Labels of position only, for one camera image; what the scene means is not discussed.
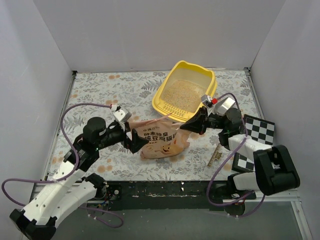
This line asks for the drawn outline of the pink cat litter bag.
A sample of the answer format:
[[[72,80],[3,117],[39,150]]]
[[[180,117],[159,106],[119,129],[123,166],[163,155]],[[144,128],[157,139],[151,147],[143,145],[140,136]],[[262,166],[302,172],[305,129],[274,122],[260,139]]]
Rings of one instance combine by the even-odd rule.
[[[189,147],[191,132],[181,129],[181,122],[174,123],[169,115],[145,121],[129,121],[129,126],[148,143],[140,150],[142,159],[169,158]]]

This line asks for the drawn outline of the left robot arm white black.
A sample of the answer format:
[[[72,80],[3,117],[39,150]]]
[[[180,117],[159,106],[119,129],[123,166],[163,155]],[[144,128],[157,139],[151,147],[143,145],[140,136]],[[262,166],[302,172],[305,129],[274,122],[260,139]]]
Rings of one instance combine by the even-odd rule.
[[[98,160],[100,150],[118,143],[134,154],[148,140],[130,129],[128,123],[121,125],[114,121],[107,126],[101,117],[89,119],[73,148],[64,156],[52,183],[45,185],[22,209],[10,214],[17,229],[29,240],[50,240],[63,220],[78,207],[93,198],[103,199],[107,193],[104,178],[96,173],[88,177],[84,174]]]

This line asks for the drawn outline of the silver metal scoop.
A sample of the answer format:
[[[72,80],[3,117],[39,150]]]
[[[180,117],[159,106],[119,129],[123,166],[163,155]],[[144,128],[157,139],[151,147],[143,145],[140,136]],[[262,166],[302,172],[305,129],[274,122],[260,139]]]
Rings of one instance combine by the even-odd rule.
[[[226,97],[222,100],[219,100],[214,107],[214,113],[219,116],[224,116],[226,112],[235,106],[236,102],[231,97]]]

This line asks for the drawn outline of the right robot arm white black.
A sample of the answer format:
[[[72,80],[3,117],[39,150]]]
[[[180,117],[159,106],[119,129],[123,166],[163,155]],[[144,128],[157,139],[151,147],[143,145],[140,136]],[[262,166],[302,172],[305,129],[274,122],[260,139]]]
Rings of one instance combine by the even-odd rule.
[[[199,135],[208,128],[219,129],[220,145],[254,162],[254,171],[237,173],[227,178],[226,192],[237,199],[245,191],[261,191],[266,196],[300,186],[301,180],[291,155],[284,145],[271,146],[251,139],[241,133],[243,124],[241,111],[230,108],[224,115],[208,113],[202,107],[180,129]]]

